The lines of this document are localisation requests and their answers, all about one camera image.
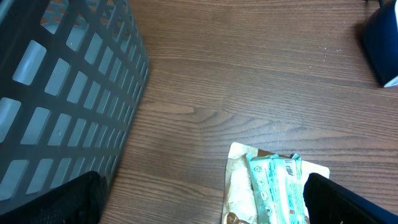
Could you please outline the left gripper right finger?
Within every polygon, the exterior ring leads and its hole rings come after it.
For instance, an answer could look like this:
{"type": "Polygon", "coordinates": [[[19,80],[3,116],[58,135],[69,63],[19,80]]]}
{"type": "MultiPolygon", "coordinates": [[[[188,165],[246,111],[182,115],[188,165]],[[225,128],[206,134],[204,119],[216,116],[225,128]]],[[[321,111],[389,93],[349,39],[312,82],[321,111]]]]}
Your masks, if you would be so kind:
{"type": "Polygon", "coordinates": [[[308,176],[303,198],[311,224],[397,224],[397,215],[317,173],[308,176]]]}

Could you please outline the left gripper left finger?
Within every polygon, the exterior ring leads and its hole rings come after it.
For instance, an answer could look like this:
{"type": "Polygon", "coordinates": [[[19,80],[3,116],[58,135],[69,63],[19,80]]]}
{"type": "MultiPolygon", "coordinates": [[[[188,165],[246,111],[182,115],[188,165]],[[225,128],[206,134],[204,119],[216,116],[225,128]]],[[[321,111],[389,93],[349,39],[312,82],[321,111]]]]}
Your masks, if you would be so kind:
{"type": "Polygon", "coordinates": [[[1,223],[99,223],[107,195],[106,177],[89,171],[1,215],[1,223]]]}

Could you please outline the mint green snack bar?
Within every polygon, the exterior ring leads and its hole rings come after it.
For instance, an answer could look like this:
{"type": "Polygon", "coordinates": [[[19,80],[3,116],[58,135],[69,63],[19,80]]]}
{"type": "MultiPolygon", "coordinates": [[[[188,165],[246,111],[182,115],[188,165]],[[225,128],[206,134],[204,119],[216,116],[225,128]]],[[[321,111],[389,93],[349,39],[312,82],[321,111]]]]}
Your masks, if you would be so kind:
{"type": "Polygon", "coordinates": [[[260,224],[304,224],[302,161],[276,154],[251,157],[246,154],[254,189],[257,222],[260,224]]]}

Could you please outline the brown snack pouch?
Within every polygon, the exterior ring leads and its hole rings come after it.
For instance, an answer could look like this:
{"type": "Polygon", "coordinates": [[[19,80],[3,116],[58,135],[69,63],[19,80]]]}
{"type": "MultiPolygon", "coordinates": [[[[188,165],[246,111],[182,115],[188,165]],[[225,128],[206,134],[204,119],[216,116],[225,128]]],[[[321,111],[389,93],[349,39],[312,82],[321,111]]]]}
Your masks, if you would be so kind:
{"type": "MultiPolygon", "coordinates": [[[[228,161],[225,170],[223,223],[258,223],[257,208],[254,198],[254,189],[249,175],[246,154],[251,157],[273,155],[273,152],[264,151],[252,146],[234,142],[230,146],[228,161]]],[[[325,166],[302,160],[302,185],[308,180],[311,173],[317,173],[329,178],[330,170],[325,166]]],[[[308,210],[305,206],[305,223],[309,222],[308,210]]]]}

